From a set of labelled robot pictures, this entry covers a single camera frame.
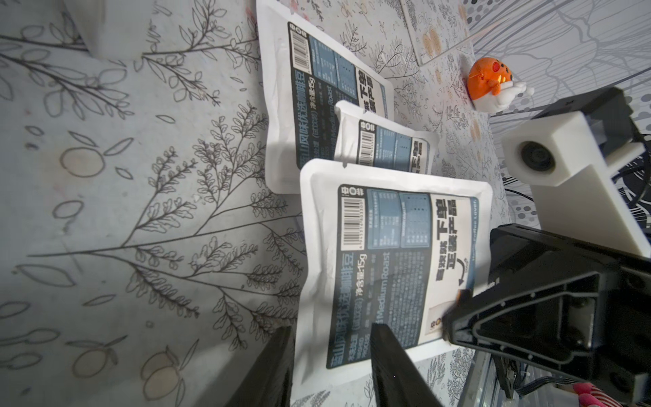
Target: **camera lens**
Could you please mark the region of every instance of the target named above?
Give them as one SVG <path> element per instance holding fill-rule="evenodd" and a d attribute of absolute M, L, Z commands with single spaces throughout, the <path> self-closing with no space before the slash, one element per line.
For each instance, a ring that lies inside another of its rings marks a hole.
<path fill-rule="evenodd" d="M 529 141 L 522 148 L 522 161 L 534 171 L 548 171 L 554 168 L 554 156 L 543 145 Z"/>

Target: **blue-gray label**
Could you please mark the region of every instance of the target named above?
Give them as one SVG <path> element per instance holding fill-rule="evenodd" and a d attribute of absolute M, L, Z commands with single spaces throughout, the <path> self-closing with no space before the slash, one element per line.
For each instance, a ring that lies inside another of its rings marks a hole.
<path fill-rule="evenodd" d="M 423 139 L 359 121 L 358 164 L 423 174 L 429 166 L 429 153 L 430 144 Z"/>
<path fill-rule="evenodd" d="M 423 323 L 424 335 L 437 328 L 437 306 L 475 280 L 476 198 L 354 185 L 341 185 L 338 198 L 328 369 L 368 359 L 373 323 L 388 324 L 403 348 L 416 346 Z"/>
<path fill-rule="evenodd" d="M 384 86 L 301 28 L 288 23 L 296 165 L 332 160 L 339 120 L 335 104 L 346 100 L 387 117 Z M 376 103 L 376 95 L 382 101 Z"/>

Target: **floral tablecloth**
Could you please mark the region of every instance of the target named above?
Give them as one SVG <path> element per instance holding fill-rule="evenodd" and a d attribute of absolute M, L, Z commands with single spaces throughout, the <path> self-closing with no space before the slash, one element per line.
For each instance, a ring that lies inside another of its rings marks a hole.
<path fill-rule="evenodd" d="M 399 0 L 284 3 L 390 78 L 396 121 L 441 135 L 434 174 L 490 182 L 510 221 L 470 47 L 419 68 Z M 425 61 L 467 34 L 454 1 L 407 5 Z M 3 405 L 223 405 L 307 273 L 299 197 L 264 183 L 255 3 L 158 0 L 137 61 L 91 58 L 61 2 L 0 0 L 0 27 Z M 454 406 L 471 358 L 418 366 Z M 374 403 L 366 377 L 294 406 Z"/>

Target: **white packaging pouch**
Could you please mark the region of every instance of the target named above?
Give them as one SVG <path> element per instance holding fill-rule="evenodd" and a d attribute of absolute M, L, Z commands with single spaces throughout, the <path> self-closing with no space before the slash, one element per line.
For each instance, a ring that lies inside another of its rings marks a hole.
<path fill-rule="evenodd" d="M 335 103 L 347 100 L 393 120 L 393 85 L 276 0 L 258 0 L 257 10 L 269 111 L 266 182 L 275 193 L 299 193 L 305 163 L 333 159 Z"/>
<path fill-rule="evenodd" d="M 303 167 L 309 272 L 293 399 L 370 374 L 375 322 L 413 361 L 454 349 L 441 317 L 486 286 L 492 196 L 486 182 L 327 160 Z"/>
<path fill-rule="evenodd" d="M 439 136 L 412 130 L 341 100 L 335 161 L 429 174 Z"/>

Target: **orange toy figure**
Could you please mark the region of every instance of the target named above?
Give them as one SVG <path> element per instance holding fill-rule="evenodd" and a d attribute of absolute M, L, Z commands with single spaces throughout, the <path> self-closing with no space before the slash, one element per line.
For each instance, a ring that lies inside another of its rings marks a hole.
<path fill-rule="evenodd" d="M 513 82 L 513 73 L 495 58 L 481 58 L 475 62 L 468 75 L 468 93 L 475 109 L 495 113 L 506 109 L 516 95 L 533 88 L 525 82 Z"/>

